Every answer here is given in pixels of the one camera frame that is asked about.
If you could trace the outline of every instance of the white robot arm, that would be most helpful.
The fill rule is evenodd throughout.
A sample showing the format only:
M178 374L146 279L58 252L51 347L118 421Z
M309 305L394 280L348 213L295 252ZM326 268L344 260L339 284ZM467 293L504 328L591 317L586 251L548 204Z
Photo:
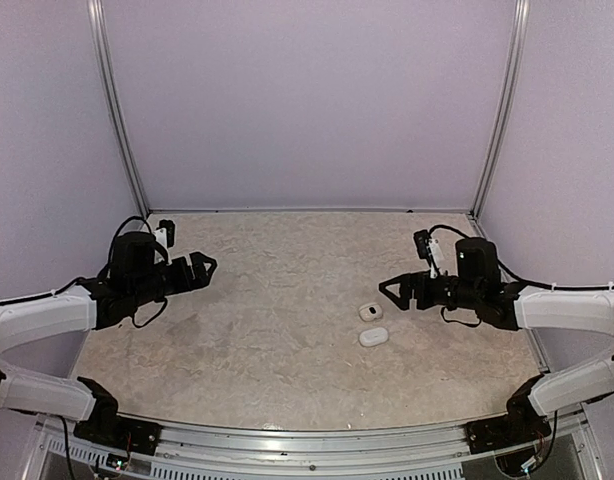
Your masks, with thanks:
M458 275L442 274L431 245L431 234L444 228L463 236L456 242ZM440 225L414 234L420 258L430 270L406 273L379 285L379 290L401 310L411 300L425 310L475 311L481 322L504 330L564 328L599 332L614 338L614 285L559 287L523 280L498 261L496 247L483 238L470 238ZM501 280L501 269L517 281ZM397 286L398 294L389 288ZM581 402L614 393L614 346L559 372L529 379L507 401L507 414L469 422L467 438L472 453L497 450L536 440L551 433L546 417Z
M79 278L59 291L0 301L0 408L67 417L77 422L76 436L123 449L132 438L133 451L153 454L160 426L117 415L118 402L94 380L45 375L1 356L41 338L101 330L127 317L133 321L138 307L147 303L162 303L161 313L168 296L209 285L214 259L194 252L191 266L184 257L169 260L173 222L161 221L155 232L119 236L126 223L114 235L108 263L96 277Z

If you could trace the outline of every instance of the vertical metal post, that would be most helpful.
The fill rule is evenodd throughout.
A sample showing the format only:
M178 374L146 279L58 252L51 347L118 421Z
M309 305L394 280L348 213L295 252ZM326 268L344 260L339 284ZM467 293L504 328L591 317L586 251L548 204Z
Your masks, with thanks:
M522 57L523 44L525 42L525 31L527 30L527 17L529 14L529 0L516 0L516 14L514 17L514 26L511 36L511 44L509 46L509 55L507 57L507 68L505 71L505 80L503 83L503 91L498 104L496 113L496 123L494 124L494 132L487 148L487 159L483 168L476 197L472 206L472 214L476 220L480 218L487 194L491 188L494 170L498 163L500 149L503 144L509 113L511 112L512 103L514 100L514 92L516 90L516 82L520 71L520 60Z
M114 72L111 64L111 55L109 53L109 43L107 41L102 0L87 0L87 7L94 37L98 68L100 69L105 98L107 100L107 108L109 109L109 116L112 121L114 133L116 134L116 140L118 141L123 166L127 174L127 179L129 180L129 186L134 202L136 203L136 208L143 218L147 218L147 215L150 213L149 204L129 145L127 129L125 128L125 122L118 101L118 92L116 91L116 85L114 83Z

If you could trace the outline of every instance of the marble-patterned tabletop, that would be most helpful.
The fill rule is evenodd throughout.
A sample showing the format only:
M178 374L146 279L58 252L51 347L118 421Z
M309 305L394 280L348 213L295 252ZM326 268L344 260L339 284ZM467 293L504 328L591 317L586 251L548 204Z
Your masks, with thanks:
M150 221L158 223L160 216ZM411 426L503 412L537 374L522 332L443 323L438 308L402 312L379 282L426 269L412 233L464 215L218 213L168 215L175 255L218 260L212 284L170 298L147 328L89 334L74 375L96 379L126 413L243 428L346 430ZM441 268L457 237L439 231ZM364 323L362 304L384 317ZM157 305L141 308L137 322ZM470 312L452 312L474 321ZM385 327L387 343L358 335Z

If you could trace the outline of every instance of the beige object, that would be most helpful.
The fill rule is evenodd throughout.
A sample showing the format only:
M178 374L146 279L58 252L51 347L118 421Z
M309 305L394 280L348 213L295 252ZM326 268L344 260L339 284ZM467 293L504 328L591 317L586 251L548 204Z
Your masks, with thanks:
M212 284L170 299L148 328L92 332L76 374L124 412L203 425L347 430L420 425L503 412L537 374L525 334L448 325L438 309L401 312L378 283L426 269L412 233L464 215L220 213L176 222L174 254L218 260ZM380 232L375 236L368 231ZM457 237L440 231L455 271ZM379 301L389 342L358 344L358 305ZM137 320L157 305L144 307ZM452 312L473 321L469 312Z

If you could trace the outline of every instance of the wall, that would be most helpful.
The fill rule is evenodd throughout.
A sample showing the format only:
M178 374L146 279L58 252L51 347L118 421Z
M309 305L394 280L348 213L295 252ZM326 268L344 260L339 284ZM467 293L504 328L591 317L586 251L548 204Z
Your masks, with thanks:
M614 1L532 1L482 222L521 275L563 284L614 281ZM607 345L576 332L540 337L553 368ZM586 410L614 479L614 396Z
M467 210L514 5L105 2L150 205Z
M134 206L97 72L86 2L0 2L0 298L93 275ZM66 374L82 335L8 352ZM34 417L0 411L0 479Z

